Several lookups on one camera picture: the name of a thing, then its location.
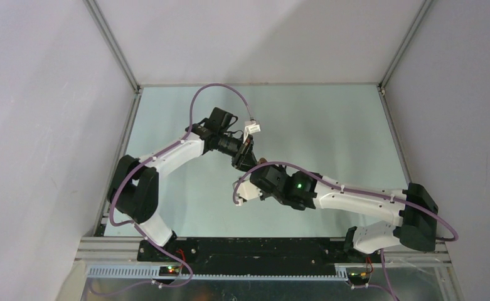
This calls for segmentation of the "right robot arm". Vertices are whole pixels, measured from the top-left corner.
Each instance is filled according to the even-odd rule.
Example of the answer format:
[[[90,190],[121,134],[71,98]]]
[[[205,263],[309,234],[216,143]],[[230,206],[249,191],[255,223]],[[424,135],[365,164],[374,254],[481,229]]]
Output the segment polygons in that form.
[[[343,252],[352,262],[397,245],[431,252],[437,242],[439,208],[427,190],[413,182],[407,189],[365,190],[315,172],[288,174],[282,165],[267,165],[251,172],[238,188],[238,197],[243,201],[272,197],[295,210],[335,209],[378,219],[347,231]]]

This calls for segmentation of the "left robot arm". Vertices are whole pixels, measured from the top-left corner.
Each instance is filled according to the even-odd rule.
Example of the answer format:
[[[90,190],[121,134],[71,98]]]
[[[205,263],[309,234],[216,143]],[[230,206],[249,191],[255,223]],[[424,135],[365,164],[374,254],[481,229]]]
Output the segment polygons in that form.
[[[242,136],[236,138],[229,128],[237,120],[237,116],[216,107],[208,118],[188,126],[184,137],[165,149],[119,159],[107,192],[107,201],[114,205],[110,211],[127,215],[142,236],[154,242],[152,252],[160,260],[172,260],[177,253],[173,241],[176,234],[157,212],[161,179],[213,150],[230,156],[232,166],[239,171],[247,172],[257,165],[252,135],[260,132],[260,124],[254,119],[246,121]]]

